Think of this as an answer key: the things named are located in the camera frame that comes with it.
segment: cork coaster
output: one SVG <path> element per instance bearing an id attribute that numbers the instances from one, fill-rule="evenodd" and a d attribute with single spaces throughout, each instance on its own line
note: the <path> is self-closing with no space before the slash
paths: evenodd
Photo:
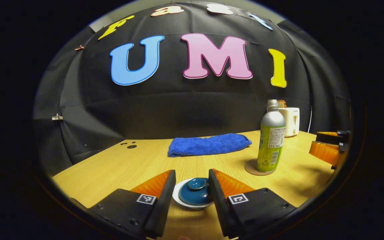
<path id="1" fill-rule="evenodd" d="M 246 164 L 245 164 L 245 170 L 247 170 L 247 172 L 253 174 L 253 175 L 257 175 L 257 176 L 264 176 L 264 175 L 269 175 L 271 173 L 273 173 L 275 170 L 273 170 L 272 172 L 268 172 L 268 173 L 264 173 L 264 172 L 260 172 L 256 169 L 256 165 L 257 165 L 257 158 L 255 159 L 251 159 L 250 161 L 248 161 Z"/>

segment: letter m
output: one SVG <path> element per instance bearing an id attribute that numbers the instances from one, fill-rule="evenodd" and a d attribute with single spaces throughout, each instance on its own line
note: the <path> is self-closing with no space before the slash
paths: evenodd
<path id="1" fill-rule="evenodd" d="M 253 73 L 248 68 L 245 56 L 245 40 L 235 37 L 226 37 L 217 48 L 206 35 L 201 33 L 189 33 L 181 36 L 188 44 L 189 66 L 183 71 L 183 76 L 190 79 L 204 78 L 208 76 L 208 70 L 202 64 L 202 57 L 210 66 L 216 76 L 220 76 L 230 60 L 227 75 L 236 79 L 250 79 Z"/>

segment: blue towel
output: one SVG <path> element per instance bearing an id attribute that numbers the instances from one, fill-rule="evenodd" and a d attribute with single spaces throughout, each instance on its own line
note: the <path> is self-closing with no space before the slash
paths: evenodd
<path id="1" fill-rule="evenodd" d="M 251 144 L 244 135 L 229 133 L 209 138 L 175 138 L 168 147 L 168 156 L 212 155 L 235 152 Z"/>

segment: screw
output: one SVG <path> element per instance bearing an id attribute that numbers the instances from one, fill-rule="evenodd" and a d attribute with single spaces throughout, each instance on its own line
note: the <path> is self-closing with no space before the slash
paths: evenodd
<path id="1" fill-rule="evenodd" d="M 133 224 L 133 225 L 139 225 L 139 221 L 137 221 L 137 220 L 135 220 L 135 219 L 132 219 L 131 221 L 130 221 L 130 223 L 131 224 Z"/>

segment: bottle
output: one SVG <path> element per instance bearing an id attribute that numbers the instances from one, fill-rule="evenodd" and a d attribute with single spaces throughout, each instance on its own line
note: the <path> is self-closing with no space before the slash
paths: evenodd
<path id="1" fill-rule="evenodd" d="M 281 157 L 285 137 L 285 119 L 278 111 L 278 101 L 268 100 L 268 112 L 260 123 L 259 154 L 256 169 L 271 174 Z"/>

